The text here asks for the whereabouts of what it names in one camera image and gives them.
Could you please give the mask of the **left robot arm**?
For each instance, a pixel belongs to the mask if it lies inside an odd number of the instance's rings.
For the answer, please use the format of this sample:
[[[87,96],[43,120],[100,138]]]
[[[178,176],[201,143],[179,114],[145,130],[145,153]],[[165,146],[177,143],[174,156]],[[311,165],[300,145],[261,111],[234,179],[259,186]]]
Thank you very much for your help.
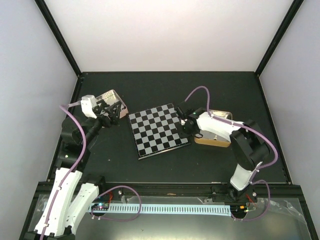
[[[66,151],[55,172],[46,207],[33,231],[25,240],[74,240],[79,224],[90,203],[103,199],[108,192],[103,176],[88,175],[76,196],[74,192],[89,159],[88,145],[101,128],[116,125],[127,113],[120,98],[105,100],[86,95],[68,105],[60,105],[67,117],[62,123],[61,137]]]

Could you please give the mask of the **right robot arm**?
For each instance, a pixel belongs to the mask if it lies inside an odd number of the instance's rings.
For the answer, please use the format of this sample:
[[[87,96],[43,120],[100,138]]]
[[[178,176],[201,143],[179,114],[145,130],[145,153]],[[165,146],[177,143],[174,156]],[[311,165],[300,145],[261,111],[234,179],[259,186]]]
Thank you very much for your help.
[[[178,117],[175,127],[181,138],[197,135],[202,138],[202,132],[208,132],[230,142],[237,165],[230,178],[227,195],[233,202],[240,201],[258,167],[270,155],[270,147],[263,139],[260,126],[253,120],[233,121],[209,113],[203,107],[197,110],[184,110],[183,107],[183,103],[174,107]]]

